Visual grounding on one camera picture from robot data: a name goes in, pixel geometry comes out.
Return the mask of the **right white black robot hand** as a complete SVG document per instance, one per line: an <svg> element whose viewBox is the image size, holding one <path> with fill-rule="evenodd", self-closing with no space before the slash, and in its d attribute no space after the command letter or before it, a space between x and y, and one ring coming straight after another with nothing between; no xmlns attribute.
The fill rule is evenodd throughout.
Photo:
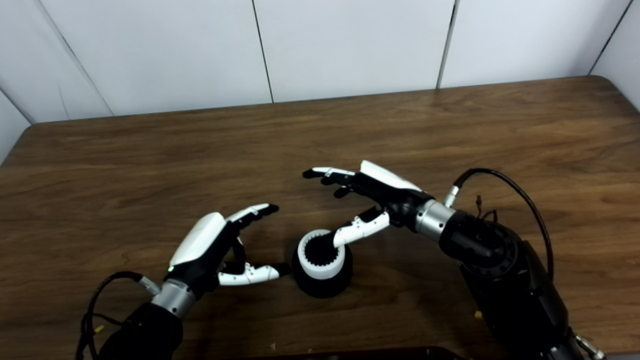
<svg viewBox="0 0 640 360"><path fill-rule="evenodd" d="M372 199L378 208L366 210L347 225L321 235L314 244L340 248L364 239L393 225L405 227L434 242L440 242L442 233L455 214L455 210L435 200L428 192L395 173L370 161L362 161L359 171L334 167L313 167L302 173L306 179L320 178L323 185L339 185L336 198L355 193Z"/></svg>

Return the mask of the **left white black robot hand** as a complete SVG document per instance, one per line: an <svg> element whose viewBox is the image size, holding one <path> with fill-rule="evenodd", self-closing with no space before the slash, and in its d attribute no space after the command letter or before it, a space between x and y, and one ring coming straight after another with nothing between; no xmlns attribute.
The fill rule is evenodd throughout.
<svg viewBox="0 0 640 360"><path fill-rule="evenodd" d="M284 263L247 262L240 231L279 207L259 203L231 216L211 212L199 219L170 259L167 275L151 303L182 320L202 296L219 286L238 287L278 280L291 273Z"/></svg>

